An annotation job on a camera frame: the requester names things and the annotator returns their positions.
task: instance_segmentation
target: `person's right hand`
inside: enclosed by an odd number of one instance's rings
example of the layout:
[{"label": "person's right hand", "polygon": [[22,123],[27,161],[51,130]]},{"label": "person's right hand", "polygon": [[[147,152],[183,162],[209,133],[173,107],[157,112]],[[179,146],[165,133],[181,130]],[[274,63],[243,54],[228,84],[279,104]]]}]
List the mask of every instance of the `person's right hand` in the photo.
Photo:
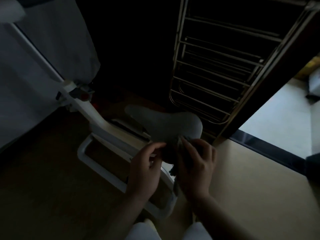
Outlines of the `person's right hand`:
[{"label": "person's right hand", "polygon": [[193,145],[185,138],[181,139],[193,160],[193,167],[187,169],[182,157],[178,157],[178,184],[190,202],[210,197],[209,186],[216,161],[216,150],[206,141],[194,139],[192,143],[203,148],[201,157]]}]

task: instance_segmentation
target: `person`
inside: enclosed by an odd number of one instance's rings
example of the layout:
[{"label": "person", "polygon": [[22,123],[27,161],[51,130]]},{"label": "person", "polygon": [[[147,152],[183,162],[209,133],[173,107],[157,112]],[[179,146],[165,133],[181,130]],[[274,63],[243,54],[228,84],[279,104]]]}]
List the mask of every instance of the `person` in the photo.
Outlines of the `person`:
[{"label": "person", "polygon": [[[193,167],[187,169],[183,159],[179,157],[177,181],[200,222],[192,224],[183,239],[254,239],[209,194],[216,150],[204,140],[194,139],[192,142],[203,148],[202,157],[190,142],[182,138],[182,143],[193,160]],[[159,154],[156,155],[150,166],[150,155],[165,146],[164,142],[148,144],[132,159],[124,200],[110,216],[99,239],[161,239],[150,226],[152,224],[137,223],[133,226],[133,223],[159,183],[162,159]]]}]

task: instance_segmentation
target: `white tile floor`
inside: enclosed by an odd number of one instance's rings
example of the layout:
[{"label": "white tile floor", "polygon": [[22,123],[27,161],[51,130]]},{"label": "white tile floor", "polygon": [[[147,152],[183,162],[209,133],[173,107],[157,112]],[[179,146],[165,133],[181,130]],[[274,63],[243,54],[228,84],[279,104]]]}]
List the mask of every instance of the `white tile floor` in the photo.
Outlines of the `white tile floor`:
[{"label": "white tile floor", "polygon": [[306,83],[291,79],[239,129],[299,157],[311,155]]}]

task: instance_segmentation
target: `forearm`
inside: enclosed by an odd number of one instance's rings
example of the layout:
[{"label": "forearm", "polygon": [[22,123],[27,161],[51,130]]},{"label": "forearm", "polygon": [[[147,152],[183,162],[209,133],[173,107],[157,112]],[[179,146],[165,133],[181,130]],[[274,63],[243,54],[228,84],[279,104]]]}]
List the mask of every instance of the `forearm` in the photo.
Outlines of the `forearm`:
[{"label": "forearm", "polygon": [[192,210],[213,239],[254,239],[221,209],[213,197],[195,200]]},{"label": "forearm", "polygon": [[134,196],[126,196],[109,217],[106,227],[100,232],[99,239],[124,239],[134,221],[141,213],[145,202]]}]

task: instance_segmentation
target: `black threshold strip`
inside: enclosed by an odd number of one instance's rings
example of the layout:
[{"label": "black threshold strip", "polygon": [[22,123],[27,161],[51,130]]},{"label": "black threshold strip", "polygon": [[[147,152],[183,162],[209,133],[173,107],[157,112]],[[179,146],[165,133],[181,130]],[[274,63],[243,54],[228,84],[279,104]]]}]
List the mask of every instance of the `black threshold strip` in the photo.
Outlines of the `black threshold strip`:
[{"label": "black threshold strip", "polygon": [[298,173],[306,175],[306,160],[302,157],[296,156],[239,129],[229,139]]}]

